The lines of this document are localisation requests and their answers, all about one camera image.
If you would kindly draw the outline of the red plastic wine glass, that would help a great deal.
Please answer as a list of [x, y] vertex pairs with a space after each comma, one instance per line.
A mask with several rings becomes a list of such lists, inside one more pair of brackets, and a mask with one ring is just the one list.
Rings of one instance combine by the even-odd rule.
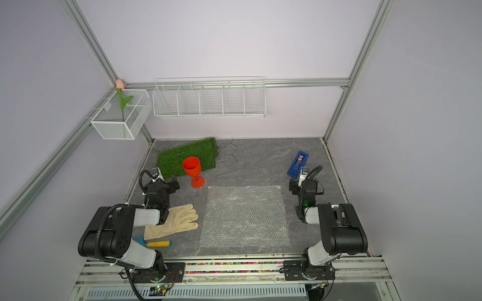
[[192, 178], [191, 184], [194, 188], [201, 188], [205, 184], [205, 179], [200, 175], [202, 167], [198, 158], [186, 158], [182, 166], [186, 174]]

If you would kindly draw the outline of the clear bubble wrap sheet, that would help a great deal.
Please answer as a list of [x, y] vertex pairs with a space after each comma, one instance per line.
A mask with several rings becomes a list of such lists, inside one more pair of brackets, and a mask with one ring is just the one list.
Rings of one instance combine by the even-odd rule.
[[290, 244], [280, 186], [211, 186], [200, 246], [286, 247]]

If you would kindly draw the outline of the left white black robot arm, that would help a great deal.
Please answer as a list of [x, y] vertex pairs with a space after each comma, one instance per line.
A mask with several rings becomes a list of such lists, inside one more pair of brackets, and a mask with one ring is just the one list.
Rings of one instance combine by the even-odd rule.
[[79, 255], [124, 267], [134, 283], [180, 283], [184, 263], [166, 263], [159, 245], [145, 244], [176, 228], [169, 197], [179, 189], [179, 183], [175, 177], [152, 177], [151, 183], [141, 183], [140, 187], [142, 205], [116, 204], [96, 211], [79, 241]]

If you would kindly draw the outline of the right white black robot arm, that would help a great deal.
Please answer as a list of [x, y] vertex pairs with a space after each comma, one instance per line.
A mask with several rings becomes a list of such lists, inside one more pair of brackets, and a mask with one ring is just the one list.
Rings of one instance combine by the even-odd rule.
[[297, 218], [320, 227], [320, 241], [304, 250], [298, 260], [286, 260], [280, 272], [287, 281], [324, 281], [335, 279], [333, 262], [344, 255], [368, 251], [368, 239], [352, 204], [317, 204], [316, 179], [291, 178], [289, 190], [298, 198]]

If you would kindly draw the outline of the blue tape dispenser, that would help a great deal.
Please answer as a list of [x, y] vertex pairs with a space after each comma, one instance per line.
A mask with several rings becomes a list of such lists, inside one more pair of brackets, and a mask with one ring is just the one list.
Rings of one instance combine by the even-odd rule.
[[306, 165], [306, 161], [309, 158], [309, 154], [299, 151], [293, 160], [287, 175], [293, 177], [293, 178], [298, 178], [301, 173], [301, 168]]

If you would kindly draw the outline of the green artificial grass mat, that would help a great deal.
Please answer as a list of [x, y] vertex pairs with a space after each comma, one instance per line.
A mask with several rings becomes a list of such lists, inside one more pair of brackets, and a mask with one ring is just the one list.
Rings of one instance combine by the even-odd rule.
[[190, 157], [200, 160], [202, 170], [213, 169], [216, 167], [218, 157], [218, 145], [214, 137], [195, 140], [180, 146], [162, 150], [158, 154], [157, 168], [163, 176], [184, 176], [186, 171], [183, 161]]

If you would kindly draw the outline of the cream work glove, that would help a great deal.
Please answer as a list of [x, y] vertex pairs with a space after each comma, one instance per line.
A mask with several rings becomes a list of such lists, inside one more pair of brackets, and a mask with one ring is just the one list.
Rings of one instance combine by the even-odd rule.
[[145, 240], [159, 240], [175, 233], [189, 232], [198, 229], [197, 220], [199, 215], [193, 204], [172, 207], [164, 224], [146, 226], [144, 230]]

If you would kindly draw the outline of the artificial pink tulip flower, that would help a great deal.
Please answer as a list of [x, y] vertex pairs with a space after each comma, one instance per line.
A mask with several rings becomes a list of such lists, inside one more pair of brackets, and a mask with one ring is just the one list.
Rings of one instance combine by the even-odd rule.
[[121, 116], [122, 116], [122, 120], [124, 122], [125, 121], [124, 109], [125, 109], [126, 105], [133, 99], [133, 96], [132, 95], [127, 96], [127, 97], [124, 96], [123, 90], [125, 89], [125, 85], [124, 85], [124, 82], [121, 79], [117, 79], [116, 82], [115, 82], [115, 85], [116, 85], [116, 93], [117, 93], [117, 96], [119, 97]]

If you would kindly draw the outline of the yellow blue handled tool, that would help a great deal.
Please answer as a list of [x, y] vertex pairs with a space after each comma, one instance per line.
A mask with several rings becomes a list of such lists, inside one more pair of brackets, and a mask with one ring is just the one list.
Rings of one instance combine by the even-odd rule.
[[172, 246], [172, 241], [170, 240], [158, 241], [158, 242], [147, 242], [142, 237], [133, 237], [133, 240], [136, 243], [139, 243], [140, 245], [146, 248], [166, 248], [166, 247]]

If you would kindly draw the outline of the white mesh wall basket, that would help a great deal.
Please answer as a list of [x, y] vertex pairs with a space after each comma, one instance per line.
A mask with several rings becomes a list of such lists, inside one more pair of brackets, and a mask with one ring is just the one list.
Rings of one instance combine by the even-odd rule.
[[97, 111], [90, 123], [104, 140], [134, 140], [137, 138], [149, 114], [153, 110], [153, 101], [147, 90], [124, 89], [124, 96], [133, 99], [124, 109], [125, 121], [121, 116], [119, 97], [116, 91]]

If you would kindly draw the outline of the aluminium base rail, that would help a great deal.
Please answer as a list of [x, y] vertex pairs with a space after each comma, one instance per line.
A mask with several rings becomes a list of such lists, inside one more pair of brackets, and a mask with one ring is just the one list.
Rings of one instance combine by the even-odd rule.
[[175, 285], [390, 282], [381, 257], [341, 257], [325, 267], [308, 268], [294, 254], [268, 257], [200, 257], [166, 260], [166, 275], [133, 271], [134, 283]]

